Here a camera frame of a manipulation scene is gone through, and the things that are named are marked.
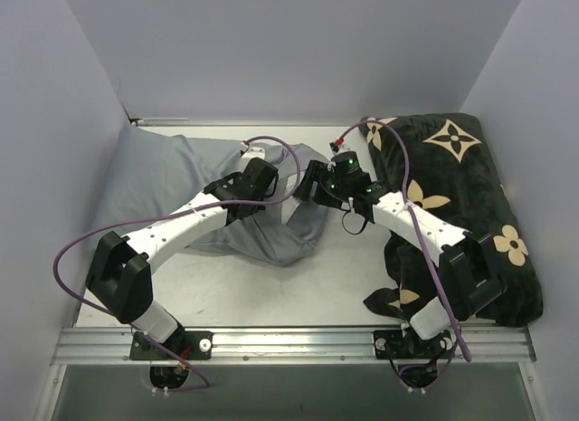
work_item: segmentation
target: black blanket with flower pattern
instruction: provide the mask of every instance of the black blanket with flower pattern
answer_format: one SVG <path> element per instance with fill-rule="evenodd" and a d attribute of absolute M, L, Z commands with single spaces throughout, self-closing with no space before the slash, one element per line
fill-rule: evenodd
<path fill-rule="evenodd" d="M 450 224 L 490 232 L 500 271 L 509 287 L 477 316 L 502 326 L 522 326 L 543 312 L 535 269 L 498 180 L 479 121 L 466 114 L 420 115 L 383 119 L 403 139 L 410 157 L 408 197 Z M 366 136 L 378 179 L 400 190 L 403 153 L 379 124 L 360 127 Z M 397 290 L 380 289 L 365 305 L 377 314 L 409 320 L 436 295 L 420 250 L 393 234 L 384 248 L 386 271 Z"/>

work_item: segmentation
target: white floor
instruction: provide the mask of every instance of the white floor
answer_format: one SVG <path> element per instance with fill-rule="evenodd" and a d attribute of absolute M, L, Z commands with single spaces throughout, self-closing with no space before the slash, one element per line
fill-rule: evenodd
<path fill-rule="evenodd" d="M 340 127 L 153 127 L 165 135 L 247 139 L 274 135 L 307 143 L 331 157 L 328 143 Z M 365 140 L 357 131 L 346 143 L 375 177 Z M 317 252 L 289 268 L 241 255 L 200 254 L 185 249 L 153 276 L 155 296 L 185 326 L 321 326 L 397 322 L 374 315 L 362 300 L 373 290 L 394 287 L 384 268 L 388 232 L 369 225 L 359 236 L 344 231 L 332 212 Z M 87 297 L 94 298 L 87 292 Z M 84 306 L 77 326 L 118 326 L 115 319 Z"/>

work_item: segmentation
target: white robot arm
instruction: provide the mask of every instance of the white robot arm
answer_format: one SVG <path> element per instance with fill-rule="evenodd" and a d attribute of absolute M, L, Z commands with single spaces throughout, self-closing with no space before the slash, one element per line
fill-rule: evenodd
<path fill-rule="evenodd" d="M 173 352 L 181 351 L 183 327 L 155 301 L 151 276 L 202 235 L 262 209 L 255 201 L 266 196 L 278 170 L 260 157 L 242 164 L 242 173 L 214 181 L 174 214 L 198 211 L 156 222 L 122 238 L 115 232 L 101 237 L 86 286 L 120 323 L 130 323 Z"/>
<path fill-rule="evenodd" d="M 449 328 L 451 315 L 465 321 L 507 289 L 497 270 L 489 234 L 449 225 L 412 202 L 405 203 L 401 192 L 389 189 L 385 182 L 373 182 L 353 151 L 338 152 L 328 165 L 311 161 L 294 196 L 323 206 L 346 206 L 367 222 L 381 225 L 421 249 L 408 206 L 413 208 L 451 309 L 444 308 L 435 296 L 411 317 L 410 326 L 421 340 L 430 340 Z"/>

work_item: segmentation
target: gray cloth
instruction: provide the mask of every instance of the gray cloth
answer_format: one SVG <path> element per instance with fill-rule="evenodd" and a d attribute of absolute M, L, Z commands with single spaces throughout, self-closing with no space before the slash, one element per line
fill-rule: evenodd
<path fill-rule="evenodd" d="M 266 160 L 278 168 L 275 197 L 291 189 L 296 166 L 282 146 L 260 144 Z M 306 145 L 292 145 L 302 174 L 311 159 L 327 162 Z M 127 124 L 102 192 L 94 228 L 156 215 L 168 215 L 207 184 L 238 170 L 242 143 L 236 140 L 166 137 Z M 326 223 L 328 210 L 293 199 L 213 231 L 191 244 L 197 250 L 241 253 L 277 265 L 289 265 L 312 254 Z M 143 227 L 115 229 L 126 234 Z M 90 246 L 96 247 L 98 238 Z"/>

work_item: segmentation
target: aluminum frame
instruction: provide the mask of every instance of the aluminum frame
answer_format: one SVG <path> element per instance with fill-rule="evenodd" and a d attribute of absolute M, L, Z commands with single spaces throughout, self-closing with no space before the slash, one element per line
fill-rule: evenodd
<path fill-rule="evenodd" d="M 205 365 L 260 363 L 366 364 L 377 362 L 373 332 L 390 327 L 317 328 L 187 328 L 214 334 L 212 357 Z M 532 362 L 535 352 L 527 328 L 468 325 L 464 339 L 474 362 Z M 64 329 L 56 345 L 53 365 L 174 365 L 173 360 L 134 361 L 128 358 L 132 343 L 130 328 Z M 459 353 L 457 362 L 464 362 Z M 422 362 L 408 359 L 407 362 Z"/>

